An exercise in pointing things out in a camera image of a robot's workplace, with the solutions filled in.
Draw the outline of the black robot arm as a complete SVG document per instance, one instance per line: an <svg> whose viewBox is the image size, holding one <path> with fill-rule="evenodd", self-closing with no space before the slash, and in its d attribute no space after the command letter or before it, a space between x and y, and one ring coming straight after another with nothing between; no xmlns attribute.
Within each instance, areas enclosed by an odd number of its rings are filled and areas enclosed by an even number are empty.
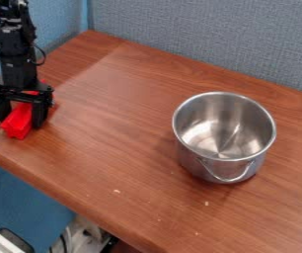
<svg viewBox="0 0 302 253"><path fill-rule="evenodd" d="M47 119L53 104L53 88L38 77L35 26L27 0L0 0L0 122L11 113L12 101L31 105L33 128Z"/></svg>

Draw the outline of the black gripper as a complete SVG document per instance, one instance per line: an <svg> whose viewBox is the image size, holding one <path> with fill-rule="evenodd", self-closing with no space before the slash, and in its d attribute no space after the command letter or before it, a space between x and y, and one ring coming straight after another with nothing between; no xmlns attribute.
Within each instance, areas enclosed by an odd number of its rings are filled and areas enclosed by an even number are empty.
<svg viewBox="0 0 302 253"><path fill-rule="evenodd" d="M38 79L38 64L34 59L35 56L30 53L0 53L0 122L11 113L10 102L23 102L33 104L31 125L33 128L39 128L47 118L53 88Z"/></svg>

